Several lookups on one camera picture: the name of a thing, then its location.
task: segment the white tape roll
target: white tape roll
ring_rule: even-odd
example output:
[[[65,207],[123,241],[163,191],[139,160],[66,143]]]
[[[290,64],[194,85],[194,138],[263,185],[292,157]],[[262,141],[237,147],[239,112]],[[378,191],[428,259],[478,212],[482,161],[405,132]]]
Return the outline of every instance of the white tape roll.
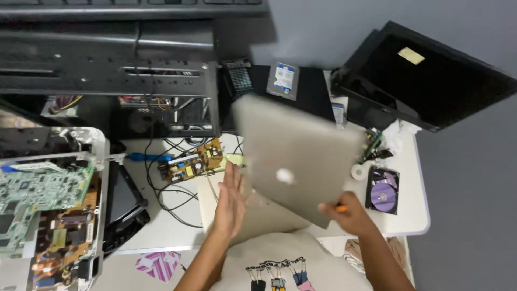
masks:
[[[352,178],[356,179],[357,181],[364,180],[368,176],[368,171],[366,170],[366,167],[362,165],[354,165],[352,167]]]

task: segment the green circuit board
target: green circuit board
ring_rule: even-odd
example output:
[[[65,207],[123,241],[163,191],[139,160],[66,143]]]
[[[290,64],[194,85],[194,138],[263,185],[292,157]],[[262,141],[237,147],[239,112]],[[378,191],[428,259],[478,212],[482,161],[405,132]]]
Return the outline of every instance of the green circuit board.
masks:
[[[40,167],[0,173],[0,254],[13,254],[37,211],[82,204],[94,172],[91,163],[76,171]]]

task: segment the white desk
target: white desk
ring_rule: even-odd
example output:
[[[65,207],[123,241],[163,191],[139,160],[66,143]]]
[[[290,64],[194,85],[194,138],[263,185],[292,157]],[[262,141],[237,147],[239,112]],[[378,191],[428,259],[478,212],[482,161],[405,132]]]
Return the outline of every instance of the white desk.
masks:
[[[347,98],[336,98],[333,101],[346,103]],[[363,130],[355,124],[349,123],[347,126],[356,130]],[[398,171],[401,177],[398,215],[367,210],[385,237],[421,235],[427,232],[431,224],[416,139],[413,135],[406,135],[403,136],[403,140],[403,152],[386,161],[386,165]],[[181,139],[170,139],[170,141],[176,144]],[[237,147],[237,140],[233,135],[224,134],[220,137],[220,141],[224,147],[225,154],[233,153]],[[133,151],[143,152],[148,144],[148,140],[131,140],[123,141],[123,143],[128,147],[128,153]],[[189,148],[186,143],[182,143],[182,146]],[[149,148],[148,154],[159,154],[169,147],[161,139],[155,140]],[[173,150],[171,153],[178,154],[180,151]],[[170,214],[161,210],[153,191],[146,182],[143,162],[127,161],[124,164],[137,187],[141,189],[144,198],[149,200],[147,211],[151,216],[151,222],[125,243],[116,254],[198,249],[205,238],[203,230],[185,226],[176,221]],[[165,182],[161,181],[155,165],[151,167],[150,174],[156,188],[166,185]],[[194,181],[185,181],[178,185],[196,193]],[[366,179],[360,182],[353,182],[347,188],[347,190],[356,192],[359,200],[364,203],[366,198]],[[164,192],[163,197],[164,203],[168,207],[177,206],[189,198],[186,194],[176,192]],[[197,200],[191,200],[174,212],[184,221],[201,226],[201,214]],[[328,229],[311,225],[308,228],[308,232],[317,238],[347,239],[353,237],[341,230],[334,222],[331,222]]]

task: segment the circuit board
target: circuit board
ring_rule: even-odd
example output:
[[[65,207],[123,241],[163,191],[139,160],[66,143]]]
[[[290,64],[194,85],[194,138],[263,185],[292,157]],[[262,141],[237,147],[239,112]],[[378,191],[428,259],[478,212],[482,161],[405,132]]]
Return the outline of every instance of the circuit board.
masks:
[[[219,164],[224,158],[218,138],[199,146],[189,156],[192,158],[180,163],[175,163],[175,159],[168,163],[160,163],[158,169],[163,172],[162,178],[173,183],[186,181],[205,171],[219,168]]]
[[[36,258],[32,265],[32,290],[68,287],[79,277],[79,260],[90,255],[95,236],[100,181],[92,177],[84,201],[74,208],[41,213]]]
[[[35,168],[0,176],[0,254],[16,251],[36,211],[79,207],[94,171],[91,163],[74,171]]]

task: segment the black keyboard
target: black keyboard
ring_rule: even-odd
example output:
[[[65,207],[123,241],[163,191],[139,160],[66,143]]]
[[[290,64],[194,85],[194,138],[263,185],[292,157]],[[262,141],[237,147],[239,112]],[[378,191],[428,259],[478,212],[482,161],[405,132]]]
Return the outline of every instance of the black keyboard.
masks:
[[[0,21],[260,17],[266,0],[0,0]]]

